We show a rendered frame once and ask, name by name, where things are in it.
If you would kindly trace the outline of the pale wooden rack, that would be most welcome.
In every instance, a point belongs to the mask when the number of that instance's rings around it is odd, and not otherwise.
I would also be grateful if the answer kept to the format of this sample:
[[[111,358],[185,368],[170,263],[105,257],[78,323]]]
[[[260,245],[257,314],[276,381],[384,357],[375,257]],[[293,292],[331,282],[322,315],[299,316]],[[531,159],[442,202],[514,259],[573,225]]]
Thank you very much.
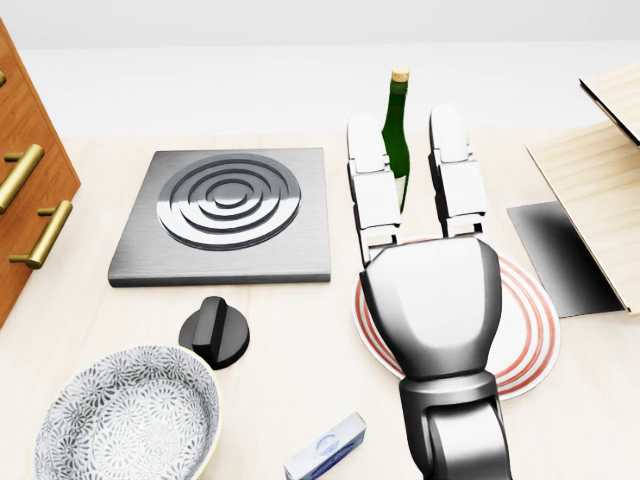
[[[561,316],[640,317],[640,61],[580,86],[606,120],[528,146],[555,198],[510,216]]]

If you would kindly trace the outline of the white plate with red rings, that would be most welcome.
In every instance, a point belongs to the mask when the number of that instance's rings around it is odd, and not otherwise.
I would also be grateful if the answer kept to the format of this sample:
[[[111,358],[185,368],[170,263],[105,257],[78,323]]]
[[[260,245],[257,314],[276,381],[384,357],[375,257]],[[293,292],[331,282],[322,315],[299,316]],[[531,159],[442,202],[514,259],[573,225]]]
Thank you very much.
[[[541,284],[474,237],[382,249],[356,277],[352,312],[363,343],[400,380],[487,371],[502,401],[535,388],[560,349]]]

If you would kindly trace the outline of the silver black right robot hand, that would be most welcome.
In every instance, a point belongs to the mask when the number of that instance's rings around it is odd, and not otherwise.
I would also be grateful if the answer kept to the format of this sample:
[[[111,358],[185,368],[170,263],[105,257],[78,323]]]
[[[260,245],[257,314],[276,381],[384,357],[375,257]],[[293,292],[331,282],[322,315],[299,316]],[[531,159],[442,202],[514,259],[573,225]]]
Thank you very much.
[[[450,105],[429,120],[429,166],[442,235],[400,244],[390,162],[364,152],[369,118],[349,125],[348,172],[365,300],[379,334],[414,381],[482,372],[502,308],[499,260],[483,235],[487,196],[466,129]]]

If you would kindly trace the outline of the round black stove knob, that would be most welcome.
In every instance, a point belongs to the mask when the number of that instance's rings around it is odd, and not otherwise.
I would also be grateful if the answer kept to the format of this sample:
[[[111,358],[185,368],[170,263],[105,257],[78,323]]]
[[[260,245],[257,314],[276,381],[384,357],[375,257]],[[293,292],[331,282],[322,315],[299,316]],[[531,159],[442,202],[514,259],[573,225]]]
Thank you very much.
[[[179,345],[194,351],[213,370],[227,368],[238,361],[249,341],[246,318],[219,296],[205,298],[179,333]]]

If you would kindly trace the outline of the blue and white box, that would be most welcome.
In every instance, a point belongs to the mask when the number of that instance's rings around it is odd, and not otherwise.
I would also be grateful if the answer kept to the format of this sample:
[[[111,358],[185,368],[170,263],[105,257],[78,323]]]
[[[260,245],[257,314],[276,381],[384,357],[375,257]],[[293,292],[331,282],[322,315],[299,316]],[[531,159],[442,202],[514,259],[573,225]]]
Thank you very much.
[[[353,412],[284,463],[286,480],[317,480],[359,447],[366,422]]]

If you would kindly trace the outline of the flat dark stove plate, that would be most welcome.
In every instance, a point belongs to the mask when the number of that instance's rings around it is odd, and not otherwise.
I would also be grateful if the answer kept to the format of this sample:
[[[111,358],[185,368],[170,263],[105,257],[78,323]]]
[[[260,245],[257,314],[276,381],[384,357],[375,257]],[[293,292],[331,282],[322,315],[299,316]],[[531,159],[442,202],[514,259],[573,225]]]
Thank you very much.
[[[108,270],[113,287],[330,278],[320,148],[156,152]]]

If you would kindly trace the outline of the green glass bottle with cork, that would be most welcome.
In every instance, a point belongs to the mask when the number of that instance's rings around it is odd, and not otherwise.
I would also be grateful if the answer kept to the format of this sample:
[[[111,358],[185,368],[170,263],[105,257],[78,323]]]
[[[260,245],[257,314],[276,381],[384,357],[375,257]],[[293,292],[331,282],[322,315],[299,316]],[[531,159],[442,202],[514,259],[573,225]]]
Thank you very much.
[[[410,154],[404,131],[404,112],[408,93],[410,69],[397,66],[392,69],[386,119],[382,136],[394,174],[400,211],[404,210],[410,174]]]

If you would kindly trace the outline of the grey floral patterned bowl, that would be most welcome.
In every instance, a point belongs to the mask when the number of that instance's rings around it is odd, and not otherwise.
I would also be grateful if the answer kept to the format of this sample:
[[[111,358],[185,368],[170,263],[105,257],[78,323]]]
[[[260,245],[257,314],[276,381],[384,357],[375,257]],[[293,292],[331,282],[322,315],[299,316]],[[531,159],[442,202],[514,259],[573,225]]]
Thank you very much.
[[[139,345],[79,372],[48,407],[34,480],[198,480],[217,447],[211,367],[178,346]]]

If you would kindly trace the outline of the wooden cabinet drawer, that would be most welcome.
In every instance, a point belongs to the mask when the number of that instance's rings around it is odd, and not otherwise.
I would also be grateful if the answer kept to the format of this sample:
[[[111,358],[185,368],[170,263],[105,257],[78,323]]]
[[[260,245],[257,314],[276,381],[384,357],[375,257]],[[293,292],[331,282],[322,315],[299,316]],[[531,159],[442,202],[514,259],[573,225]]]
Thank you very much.
[[[29,253],[34,246],[49,221],[48,217],[37,215],[38,209],[56,207],[61,200],[72,200],[80,186],[65,150],[56,146],[56,160],[49,162],[52,170],[49,196],[28,202],[10,216],[0,216],[0,327],[32,273],[23,263],[10,263],[9,255]]]
[[[0,45],[0,71],[6,76],[6,83],[0,88],[0,182],[15,166],[4,160],[5,153],[23,152],[31,144],[40,145],[45,152],[9,208],[0,215],[10,216],[28,202],[49,196],[52,172],[49,162],[56,160],[57,146],[43,117],[39,97],[12,51],[4,44]]]

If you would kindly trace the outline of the wooden cabinet with drawers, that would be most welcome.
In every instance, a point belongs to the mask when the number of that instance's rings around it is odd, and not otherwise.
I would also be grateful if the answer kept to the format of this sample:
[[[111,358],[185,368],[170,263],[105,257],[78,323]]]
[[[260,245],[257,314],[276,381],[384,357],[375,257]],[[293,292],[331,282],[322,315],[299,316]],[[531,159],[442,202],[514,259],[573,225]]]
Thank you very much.
[[[0,18],[0,327],[44,265],[80,185]]]

